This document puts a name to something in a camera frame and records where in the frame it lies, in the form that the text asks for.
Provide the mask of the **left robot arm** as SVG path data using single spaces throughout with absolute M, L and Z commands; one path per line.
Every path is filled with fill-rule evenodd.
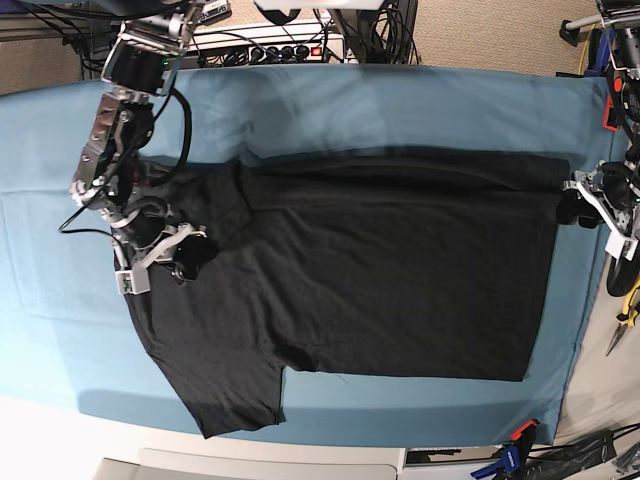
M 567 207 L 560 221 L 586 228 L 605 224 L 612 255 L 631 257 L 639 244 L 639 3 L 596 5 L 595 16 L 564 21 L 560 36 L 576 45 L 582 28 L 600 28 L 600 49 L 607 55 L 601 68 L 608 88 L 603 126 L 623 131 L 628 150 L 621 160 L 602 161 L 590 172 L 572 174 L 563 186 Z

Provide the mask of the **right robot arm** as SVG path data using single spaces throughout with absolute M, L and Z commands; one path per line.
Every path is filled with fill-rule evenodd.
M 175 80 L 204 6 L 202 1 L 176 1 L 149 12 L 120 11 L 123 24 L 101 73 L 112 88 L 101 97 L 70 194 L 80 212 L 97 211 L 108 224 L 104 234 L 112 241 L 122 295 L 148 292 L 154 264 L 182 283 L 195 280 L 216 255 L 204 227 L 178 221 L 170 204 L 151 193 L 187 164 L 192 110 Z M 184 120 L 180 156 L 158 174 L 139 157 L 162 113 L 154 108 L 154 98 L 176 99 Z

